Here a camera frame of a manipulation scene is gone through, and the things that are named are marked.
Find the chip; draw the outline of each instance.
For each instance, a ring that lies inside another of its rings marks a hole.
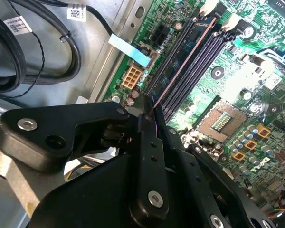
[[[198,131],[222,143],[246,120],[246,115],[240,110],[219,101],[198,124]]]
[[[268,0],[267,4],[283,18],[285,18],[285,0]]]

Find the ram slot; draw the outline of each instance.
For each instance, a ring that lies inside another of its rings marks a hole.
[[[163,72],[169,66],[170,61],[172,60],[172,58],[175,56],[175,54],[179,50],[181,44],[183,43],[184,39],[187,37],[188,33],[190,33],[192,27],[194,26],[194,24],[197,21],[196,17],[197,17],[197,15],[199,13],[199,10],[200,10],[199,8],[194,10],[192,16],[190,17],[190,20],[187,22],[187,24],[183,28],[183,30],[182,30],[182,32],[180,34],[180,37],[175,42],[175,44],[174,44],[173,48],[171,49],[169,55],[165,58],[165,60],[161,64],[160,68],[156,71],[156,75],[152,78],[152,81],[150,82],[150,84],[148,85],[148,87],[146,89],[145,93],[147,95],[150,95],[151,91],[154,89],[156,84],[162,78]]]
[[[169,95],[162,101],[166,121],[169,121],[173,114],[180,108],[181,104],[189,96],[194,86],[206,73],[226,44],[234,39],[235,36],[223,30],[219,33],[213,33],[208,38],[181,79],[172,86]]]

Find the cable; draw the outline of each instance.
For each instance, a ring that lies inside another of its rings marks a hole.
[[[11,57],[16,75],[0,77],[0,93],[10,92],[23,82],[26,75],[26,60],[19,42],[7,25],[0,19],[0,43]]]
[[[46,5],[50,5],[50,6],[68,7],[67,3],[64,3],[64,2],[61,2],[61,1],[57,1],[57,0],[35,0],[35,1],[43,3],[43,4],[46,4]],[[109,35],[114,34],[114,32],[112,31],[111,27],[106,22],[104,17],[101,16],[101,14],[96,9],[94,9],[91,6],[86,6],[86,10],[88,12],[90,12],[91,14],[93,14],[100,21],[100,23],[103,25],[103,27],[105,28],[105,30],[107,31],[107,33]]]
[[[13,3],[21,5],[28,10],[34,12],[48,23],[50,23],[55,29],[57,29],[62,37],[60,40],[62,42],[68,42],[72,52],[72,61],[69,69],[59,77],[53,77],[52,75],[41,75],[39,80],[36,82],[37,85],[52,85],[61,82],[66,82],[73,79],[79,72],[81,68],[81,56],[78,50],[78,46],[71,36],[70,31],[65,27],[65,25],[46,7],[44,7],[39,2],[33,0],[10,0]],[[26,75],[23,83],[33,84],[36,81],[38,75]]]
[[[13,3],[10,2],[10,0],[7,0],[9,2],[9,4],[11,5],[11,7],[15,10],[15,12],[17,13],[17,15],[20,17],[21,14],[19,13],[19,11],[16,9],[16,7],[13,5]],[[39,37],[37,36],[37,34],[35,32],[32,32],[33,36],[36,37],[39,45],[40,45],[40,49],[41,49],[41,54],[42,54],[42,65],[41,65],[41,69],[34,81],[34,83],[28,88],[27,91],[25,91],[23,94],[21,95],[18,95],[18,96],[5,96],[5,98],[19,98],[19,97],[22,97],[24,95],[26,95],[27,93],[29,93],[31,91],[31,89],[36,85],[38,79],[40,78],[41,76],[41,73],[43,72],[43,69],[44,69],[44,65],[45,65],[45,57],[44,57],[44,50],[43,50],[43,46],[42,46],[42,43],[41,43],[41,40],[39,39]]]

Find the white label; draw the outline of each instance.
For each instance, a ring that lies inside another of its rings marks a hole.
[[[282,78],[277,74],[272,74],[264,83],[268,89],[273,90],[280,82]]]
[[[5,20],[4,23],[15,36],[33,31],[22,16]]]
[[[69,4],[67,7],[67,19],[86,22],[86,5]]]
[[[251,172],[258,171],[261,167],[263,167],[269,161],[270,161],[270,158],[268,158],[268,157],[263,158],[263,160],[260,162],[260,164],[258,166],[255,166],[254,168],[252,168],[250,171]]]

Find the silver screw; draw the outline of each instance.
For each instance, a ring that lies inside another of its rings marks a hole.
[[[117,108],[117,111],[118,111],[120,114],[124,114],[124,110],[121,109],[121,108]]]
[[[163,206],[162,196],[156,191],[150,191],[148,193],[148,200],[153,206],[157,208],[161,208]]]
[[[201,149],[199,147],[195,147],[195,150],[197,151],[197,153],[201,153]]]
[[[21,119],[17,123],[18,128],[24,131],[33,131],[36,130],[38,125],[35,120],[32,119]]]
[[[266,228],[271,228],[271,225],[266,220],[263,220],[263,224]]]
[[[210,215],[210,220],[215,228],[224,228],[224,224],[216,215]]]
[[[169,129],[169,132],[171,132],[171,134],[176,134],[176,131],[172,128]]]

